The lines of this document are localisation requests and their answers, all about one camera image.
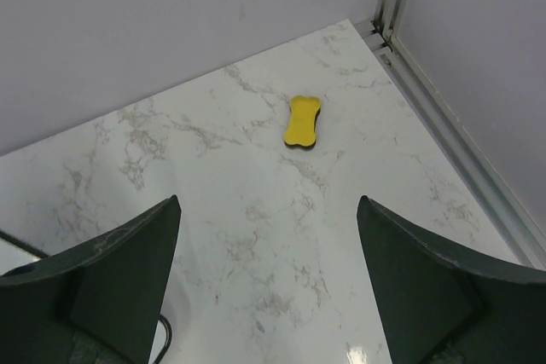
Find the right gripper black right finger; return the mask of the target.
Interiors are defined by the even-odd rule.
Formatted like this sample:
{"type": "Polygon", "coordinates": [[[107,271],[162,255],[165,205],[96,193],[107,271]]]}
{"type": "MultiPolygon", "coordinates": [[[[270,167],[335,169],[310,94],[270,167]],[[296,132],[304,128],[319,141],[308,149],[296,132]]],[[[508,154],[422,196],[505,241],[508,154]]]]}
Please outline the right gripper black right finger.
{"type": "Polygon", "coordinates": [[[543,363],[545,273],[446,239],[363,196],[357,225],[394,363],[543,363]]]}

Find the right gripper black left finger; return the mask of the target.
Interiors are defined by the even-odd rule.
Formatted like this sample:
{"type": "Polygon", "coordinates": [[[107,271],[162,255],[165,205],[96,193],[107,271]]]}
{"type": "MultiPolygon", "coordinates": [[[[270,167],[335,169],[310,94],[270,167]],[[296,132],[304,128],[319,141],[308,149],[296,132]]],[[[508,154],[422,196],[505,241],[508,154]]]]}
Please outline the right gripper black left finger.
{"type": "Polygon", "coordinates": [[[54,255],[1,235],[3,363],[159,363],[182,210],[171,196],[54,255]]]}

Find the yellow bone-shaped eraser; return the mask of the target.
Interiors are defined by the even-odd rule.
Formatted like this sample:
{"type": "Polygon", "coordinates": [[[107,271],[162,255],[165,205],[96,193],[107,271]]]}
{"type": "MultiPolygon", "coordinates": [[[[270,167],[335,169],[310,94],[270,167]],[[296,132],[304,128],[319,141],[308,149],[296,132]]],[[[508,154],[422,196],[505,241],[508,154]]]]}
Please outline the yellow bone-shaped eraser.
{"type": "Polygon", "coordinates": [[[283,136],[287,147],[305,150],[315,147],[316,124],[321,108],[321,100],[314,96],[296,95],[290,100],[288,127],[283,136]]]}

